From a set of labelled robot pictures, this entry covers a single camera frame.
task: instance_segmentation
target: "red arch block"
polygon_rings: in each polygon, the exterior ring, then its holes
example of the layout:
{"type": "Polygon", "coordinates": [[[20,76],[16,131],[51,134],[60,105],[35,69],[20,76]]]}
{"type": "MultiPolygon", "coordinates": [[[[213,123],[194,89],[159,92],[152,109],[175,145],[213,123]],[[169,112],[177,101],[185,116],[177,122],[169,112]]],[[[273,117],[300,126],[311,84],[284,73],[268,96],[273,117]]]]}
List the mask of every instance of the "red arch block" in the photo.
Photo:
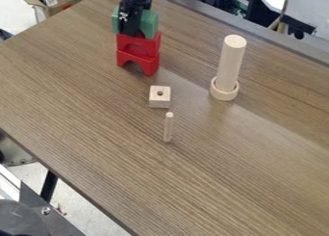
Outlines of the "red arch block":
{"type": "Polygon", "coordinates": [[[148,77],[157,72],[160,66],[160,53],[155,57],[137,56],[116,50],[117,65],[123,67],[127,62],[134,62],[142,67],[144,74],[148,77]]]}
{"type": "Polygon", "coordinates": [[[143,35],[129,37],[126,35],[116,35],[117,50],[138,55],[156,57],[159,54],[162,33],[157,32],[154,39],[146,39],[143,35]]]}

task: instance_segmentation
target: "gray floor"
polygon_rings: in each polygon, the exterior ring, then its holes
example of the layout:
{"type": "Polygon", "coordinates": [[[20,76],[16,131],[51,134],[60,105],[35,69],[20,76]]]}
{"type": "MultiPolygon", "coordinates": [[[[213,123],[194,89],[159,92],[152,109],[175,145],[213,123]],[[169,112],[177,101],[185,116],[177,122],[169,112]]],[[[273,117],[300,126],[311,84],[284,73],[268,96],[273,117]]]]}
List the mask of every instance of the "gray floor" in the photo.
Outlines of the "gray floor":
{"type": "MultiPolygon", "coordinates": [[[[47,172],[41,164],[34,163],[8,169],[35,192],[40,192],[47,172]]],[[[60,205],[66,213],[65,217],[88,236],[130,235],[61,180],[51,204],[56,208],[60,205]]]]}

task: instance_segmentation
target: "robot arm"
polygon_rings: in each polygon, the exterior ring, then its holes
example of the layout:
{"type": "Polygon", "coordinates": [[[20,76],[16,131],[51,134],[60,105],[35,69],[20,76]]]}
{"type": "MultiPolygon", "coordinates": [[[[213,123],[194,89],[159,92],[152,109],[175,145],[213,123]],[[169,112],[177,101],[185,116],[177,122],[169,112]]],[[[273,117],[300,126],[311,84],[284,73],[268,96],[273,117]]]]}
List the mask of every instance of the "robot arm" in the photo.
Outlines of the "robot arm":
{"type": "Polygon", "coordinates": [[[152,0],[121,0],[119,5],[119,31],[121,34],[135,37],[139,31],[142,11],[149,10],[152,0]]]}

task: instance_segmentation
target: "wooden cube with hole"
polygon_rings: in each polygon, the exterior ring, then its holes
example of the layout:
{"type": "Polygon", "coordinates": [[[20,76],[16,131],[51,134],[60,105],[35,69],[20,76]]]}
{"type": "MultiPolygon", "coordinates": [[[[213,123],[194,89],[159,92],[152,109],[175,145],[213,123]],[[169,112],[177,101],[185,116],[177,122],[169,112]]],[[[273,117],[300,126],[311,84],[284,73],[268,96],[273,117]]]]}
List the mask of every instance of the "wooden cube with hole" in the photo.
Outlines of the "wooden cube with hole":
{"type": "Polygon", "coordinates": [[[151,86],[149,107],[167,109],[170,107],[171,87],[151,86]]]}

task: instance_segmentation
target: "wooden table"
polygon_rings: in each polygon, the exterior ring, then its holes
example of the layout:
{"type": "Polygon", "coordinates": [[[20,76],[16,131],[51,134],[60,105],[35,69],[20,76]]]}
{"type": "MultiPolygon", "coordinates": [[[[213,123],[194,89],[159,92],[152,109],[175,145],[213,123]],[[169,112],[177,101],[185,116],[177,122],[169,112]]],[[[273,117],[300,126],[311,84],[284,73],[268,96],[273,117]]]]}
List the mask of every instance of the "wooden table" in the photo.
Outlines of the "wooden table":
{"type": "Polygon", "coordinates": [[[162,68],[147,78],[115,64],[118,1],[86,0],[0,44],[3,131],[132,234],[329,235],[328,54],[154,0],[162,68]],[[249,44],[225,103],[208,88],[229,34],[249,44]],[[173,90],[170,144],[151,85],[173,90]]]}

